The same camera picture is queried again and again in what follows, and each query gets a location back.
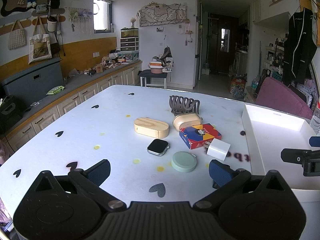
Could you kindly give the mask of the white USB wall charger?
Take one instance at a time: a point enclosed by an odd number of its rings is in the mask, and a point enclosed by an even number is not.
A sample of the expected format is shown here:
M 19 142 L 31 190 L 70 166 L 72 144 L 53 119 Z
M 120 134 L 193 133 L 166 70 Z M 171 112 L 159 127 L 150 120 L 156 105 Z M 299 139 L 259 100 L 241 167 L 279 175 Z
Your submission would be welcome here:
M 211 142 L 205 142 L 203 146 L 207 149 L 207 154 L 209 156 L 224 161 L 231 145 L 220 139 L 214 138 Z

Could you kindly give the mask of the mint green round disc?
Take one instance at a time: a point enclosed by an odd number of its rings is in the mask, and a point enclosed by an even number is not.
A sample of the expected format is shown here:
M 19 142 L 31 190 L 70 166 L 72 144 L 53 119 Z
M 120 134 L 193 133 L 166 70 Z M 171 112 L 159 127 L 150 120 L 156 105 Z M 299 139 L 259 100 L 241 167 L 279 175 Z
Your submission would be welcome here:
M 195 169 L 197 159 L 193 154 L 180 151 L 173 154 L 171 165 L 178 172 L 189 173 Z

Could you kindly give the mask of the red blue yellow card box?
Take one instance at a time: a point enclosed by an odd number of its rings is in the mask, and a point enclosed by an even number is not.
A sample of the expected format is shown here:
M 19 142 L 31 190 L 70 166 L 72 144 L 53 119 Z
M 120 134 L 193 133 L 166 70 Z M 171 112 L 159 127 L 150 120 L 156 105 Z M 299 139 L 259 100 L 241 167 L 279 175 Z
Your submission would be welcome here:
M 190 150 L 222 138 L 222 134 L 210 123 L 181 128 L 179 135 Z

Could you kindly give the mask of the white shallow tray box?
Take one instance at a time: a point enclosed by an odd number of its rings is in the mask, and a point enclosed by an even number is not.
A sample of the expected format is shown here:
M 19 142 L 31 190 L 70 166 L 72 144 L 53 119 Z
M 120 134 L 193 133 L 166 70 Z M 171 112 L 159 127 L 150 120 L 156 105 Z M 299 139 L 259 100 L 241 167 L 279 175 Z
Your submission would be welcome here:
M 293 189 L 319 189 L 319 177 L 303 176 L 300 165 L 285 163 L 280 157 L 285 148 L 319 149 L 309 144 L 310 137 L 316 134 L 305 119 L 246 104 L 242 123 L 254 175 L 265 175 L 269 170 L 277 170 Z

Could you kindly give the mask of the beige earbuds case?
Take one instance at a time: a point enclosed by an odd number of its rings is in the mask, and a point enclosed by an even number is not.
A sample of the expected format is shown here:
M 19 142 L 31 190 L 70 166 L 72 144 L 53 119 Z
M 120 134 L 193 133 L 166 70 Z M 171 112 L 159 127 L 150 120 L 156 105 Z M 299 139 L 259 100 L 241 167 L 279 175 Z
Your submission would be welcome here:
M 185 113 L 175 116 L 172 125 L 180 131 L 182 128 L 191 127 L 202 124 L 202 119 L 196 113 Z

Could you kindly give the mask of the smartwatch body black screen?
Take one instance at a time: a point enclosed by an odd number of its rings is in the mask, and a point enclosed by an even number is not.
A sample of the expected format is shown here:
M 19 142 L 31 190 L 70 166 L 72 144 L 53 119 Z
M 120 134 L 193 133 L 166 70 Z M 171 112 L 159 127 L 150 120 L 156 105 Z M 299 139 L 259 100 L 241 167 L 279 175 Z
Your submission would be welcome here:
M 147 152 L 156 156 L 162 156 L 169 148 L 169 143 L 165 140 L 154 139 L 147 147 Z

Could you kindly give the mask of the oval light wooden box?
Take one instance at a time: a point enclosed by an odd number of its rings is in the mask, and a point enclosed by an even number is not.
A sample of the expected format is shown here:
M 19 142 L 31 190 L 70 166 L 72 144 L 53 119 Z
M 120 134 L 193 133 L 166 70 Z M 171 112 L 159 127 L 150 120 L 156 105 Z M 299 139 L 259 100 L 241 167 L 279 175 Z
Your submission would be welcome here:
M 169 125 L 155 119 L 137 118 L 134 127 L 136 133 L 156 139 L 163 139 L 169 134 Z

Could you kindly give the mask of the dark grey hair claw clip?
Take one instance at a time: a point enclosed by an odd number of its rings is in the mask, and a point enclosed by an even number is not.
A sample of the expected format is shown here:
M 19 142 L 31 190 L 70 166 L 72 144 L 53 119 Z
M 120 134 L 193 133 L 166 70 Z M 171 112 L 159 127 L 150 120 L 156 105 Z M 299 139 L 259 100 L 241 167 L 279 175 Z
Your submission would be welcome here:
M 187 113 L 200 113 L 200 101 L 178 95 L 171 95 L 169 106 L 174 116 Z

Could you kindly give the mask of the purple sofa chair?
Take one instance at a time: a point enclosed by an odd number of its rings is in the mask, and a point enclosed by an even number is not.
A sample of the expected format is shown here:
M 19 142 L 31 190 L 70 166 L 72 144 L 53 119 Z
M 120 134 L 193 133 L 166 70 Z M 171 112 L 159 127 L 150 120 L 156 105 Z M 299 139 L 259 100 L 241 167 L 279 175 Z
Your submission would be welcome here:
M 264 79 L 255 104 L 306 119 L 313 116 L 311 108 L 294 91 L 272 77 Z

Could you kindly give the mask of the white cabinet counter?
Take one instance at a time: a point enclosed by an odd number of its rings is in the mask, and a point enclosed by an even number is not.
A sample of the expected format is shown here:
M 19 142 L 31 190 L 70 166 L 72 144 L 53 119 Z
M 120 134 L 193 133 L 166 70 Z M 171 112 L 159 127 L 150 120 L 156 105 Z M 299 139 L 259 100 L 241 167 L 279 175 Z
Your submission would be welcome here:
M 62 92 L 48 95 L 31 106 L 23 118 L 1 135 L 4 149 L 14 154 L 30 139 L 76 106 L 112 85 L 137 85 L 142 61 L 124 63 L 100 74 L 71 77 Z

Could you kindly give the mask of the green wipes pack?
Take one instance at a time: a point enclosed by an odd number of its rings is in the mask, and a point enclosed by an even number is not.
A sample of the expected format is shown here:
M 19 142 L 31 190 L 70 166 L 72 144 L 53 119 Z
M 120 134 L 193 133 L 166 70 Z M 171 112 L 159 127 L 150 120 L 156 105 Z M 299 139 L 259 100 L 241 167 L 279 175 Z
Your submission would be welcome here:
M 64 86 L 56 86 L 47 92 L 47 95 L 56 95 L 64 90 Z

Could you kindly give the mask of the black hanging jacket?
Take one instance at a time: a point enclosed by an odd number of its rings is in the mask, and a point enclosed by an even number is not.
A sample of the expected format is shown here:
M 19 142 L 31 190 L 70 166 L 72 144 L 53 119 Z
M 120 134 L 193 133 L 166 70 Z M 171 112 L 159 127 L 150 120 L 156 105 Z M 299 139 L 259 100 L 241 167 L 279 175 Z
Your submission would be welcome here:
M 312 38 L 313 12 L 304 8 L 289 19 L 289 33 L 284 43 L 283 83 L 304 83 L 317 46 Z

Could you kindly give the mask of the pink pot on stool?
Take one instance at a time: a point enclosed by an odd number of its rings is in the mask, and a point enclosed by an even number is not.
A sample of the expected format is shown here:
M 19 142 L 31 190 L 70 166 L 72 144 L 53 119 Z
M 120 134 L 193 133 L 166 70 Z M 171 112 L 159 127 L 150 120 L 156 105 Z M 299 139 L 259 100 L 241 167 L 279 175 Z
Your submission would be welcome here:
M 161 61 L 151 61 L 149 63 L 149 68 L 152 74 L 161 74 L 163 73 L 165 66 Z

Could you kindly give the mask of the beige printed tote bag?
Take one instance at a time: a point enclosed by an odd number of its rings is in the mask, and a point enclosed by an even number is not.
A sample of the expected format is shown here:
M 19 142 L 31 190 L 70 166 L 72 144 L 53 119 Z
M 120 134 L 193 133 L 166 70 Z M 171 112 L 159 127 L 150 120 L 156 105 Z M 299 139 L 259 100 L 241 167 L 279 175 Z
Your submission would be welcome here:
M 29 39 L 28 64 L 52 58 L 50 38 L 46 33 L 42 20 L 38 16 L 32 37 Z

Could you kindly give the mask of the white knitted bag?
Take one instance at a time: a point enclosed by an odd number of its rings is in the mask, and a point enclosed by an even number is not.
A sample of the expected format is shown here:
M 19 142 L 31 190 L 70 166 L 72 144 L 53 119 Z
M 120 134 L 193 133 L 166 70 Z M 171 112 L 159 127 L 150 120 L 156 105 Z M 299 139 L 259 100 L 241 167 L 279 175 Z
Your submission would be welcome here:
M 25 29 L 19 20 L 16 20 L 12 25 L 9 39 L 8 39 L 8 49 L 14 50 L 24 47 L 27 44 Z

